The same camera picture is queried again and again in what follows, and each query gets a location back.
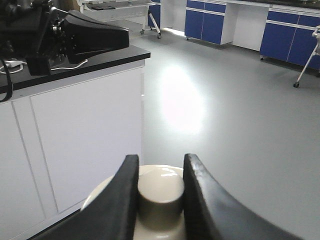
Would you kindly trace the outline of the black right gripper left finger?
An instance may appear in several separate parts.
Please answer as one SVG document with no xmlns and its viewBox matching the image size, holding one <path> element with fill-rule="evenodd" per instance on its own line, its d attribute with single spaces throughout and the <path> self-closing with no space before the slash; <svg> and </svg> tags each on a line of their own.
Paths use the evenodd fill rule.
<svg viewBox="0 0 320 240">
<path fill-rule="evenodd" d="M 38 240 L 131 240 L 138 208 L 139 157 L 126 155 L 101 193 L 83 210 L 46 230 Z"/>
</svg>

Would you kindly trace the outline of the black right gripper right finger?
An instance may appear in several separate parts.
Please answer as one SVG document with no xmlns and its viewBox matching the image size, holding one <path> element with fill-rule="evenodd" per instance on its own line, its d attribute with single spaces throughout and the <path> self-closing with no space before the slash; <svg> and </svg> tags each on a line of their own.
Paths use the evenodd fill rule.
<svg viewBox="0 0 320 240">
<path fill-rule="evenodd" d="M 228 193 L 196 154 L 183 161 L 183 211 L 189 240 L 298 240 Z"/>
</svg>

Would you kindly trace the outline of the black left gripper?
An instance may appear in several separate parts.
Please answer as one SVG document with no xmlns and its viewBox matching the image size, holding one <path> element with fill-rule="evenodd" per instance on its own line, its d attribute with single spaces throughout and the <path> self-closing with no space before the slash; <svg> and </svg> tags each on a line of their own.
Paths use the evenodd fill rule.
<svg viewBox="0 0 320 240">
<path fill-rule="evenodd" d="M 0 65 L 24 62 L 30 75 L 51 74 L 51 62 L 62 50 L 71 63 L 129 47 L 129 30 L 108 25 L 79 11 L 57 8 L 52 0 L 2 0 L 0 2 Z"/>
</svg>

